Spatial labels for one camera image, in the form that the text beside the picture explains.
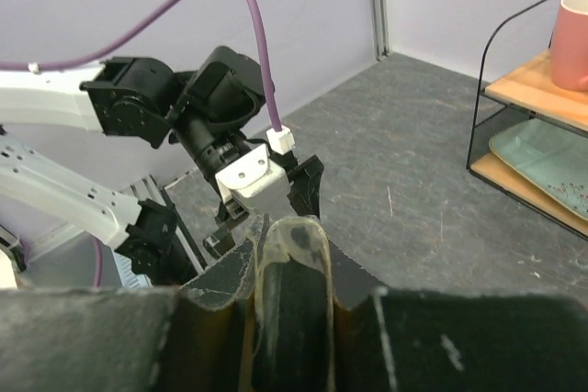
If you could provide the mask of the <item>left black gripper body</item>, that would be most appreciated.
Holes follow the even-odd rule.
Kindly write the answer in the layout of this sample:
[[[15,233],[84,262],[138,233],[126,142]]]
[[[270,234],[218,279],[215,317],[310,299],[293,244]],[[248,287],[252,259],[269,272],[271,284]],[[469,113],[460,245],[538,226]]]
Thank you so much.
[[[289,193],[286,169],[268,152],[247,152],[214,175],[220,208],[215,218],[219,229],[231,231],[249,215],[268,213]]]

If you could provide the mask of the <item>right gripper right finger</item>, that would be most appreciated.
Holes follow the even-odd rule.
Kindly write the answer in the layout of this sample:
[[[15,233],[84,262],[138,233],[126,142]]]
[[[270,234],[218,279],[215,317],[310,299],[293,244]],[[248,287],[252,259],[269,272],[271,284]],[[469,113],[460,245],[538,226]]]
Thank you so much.
[[[551,291],[387,286],[338,246],[333,391],[584,391],[587,307]]]

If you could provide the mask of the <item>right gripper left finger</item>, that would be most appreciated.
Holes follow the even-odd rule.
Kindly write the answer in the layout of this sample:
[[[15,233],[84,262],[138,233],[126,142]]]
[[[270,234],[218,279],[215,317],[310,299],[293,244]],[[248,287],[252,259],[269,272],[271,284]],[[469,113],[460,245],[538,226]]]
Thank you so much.
[[[208,289],[28,288],[1,293],[4,391],[248,391],[255,218],[226,256],[243,268],[220,299]]]

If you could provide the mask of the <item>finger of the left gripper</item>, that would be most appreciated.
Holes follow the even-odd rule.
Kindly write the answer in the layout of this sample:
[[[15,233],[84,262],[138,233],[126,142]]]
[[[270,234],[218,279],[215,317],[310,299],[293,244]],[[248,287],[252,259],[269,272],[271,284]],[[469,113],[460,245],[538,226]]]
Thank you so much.
[[[220,259],[235,247],[232,232],[221,227],[203,239],[202,245],[213,259]]]
[[[288,200],[295,213],[300,216],[320,218],[320,187],[324,164],[317,155],[312,155],[288,173],[291,183]]]

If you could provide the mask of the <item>yellow utility knife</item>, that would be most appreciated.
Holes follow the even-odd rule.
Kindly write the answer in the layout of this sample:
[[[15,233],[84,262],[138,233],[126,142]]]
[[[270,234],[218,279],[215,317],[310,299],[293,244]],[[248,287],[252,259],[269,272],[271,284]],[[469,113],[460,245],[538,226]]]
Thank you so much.
[[[274,222],[254,248],[254,275],[254,390],[334,390],[334,287],[319,220]]]

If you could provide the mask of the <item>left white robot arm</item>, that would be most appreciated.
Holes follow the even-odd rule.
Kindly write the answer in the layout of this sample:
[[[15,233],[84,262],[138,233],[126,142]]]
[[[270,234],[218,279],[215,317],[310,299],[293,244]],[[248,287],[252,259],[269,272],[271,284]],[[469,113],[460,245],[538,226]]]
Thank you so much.
[[[65,71],[1,74],[3,125],[73,127],[155,149],[181,145],[219,197],[221,232],[281,196],[298,215],[320,212],[322,162],[299,161],[289,129],[271,129],[264,139],[243,134],[267,108],[260,65],[225,46],[193,72],[115,57]],[[197,273],[195,253],[176,237],[173,206],[99,185],[8,133],[1,136],[1,192],[86,231],[155,285],[179,286]]]

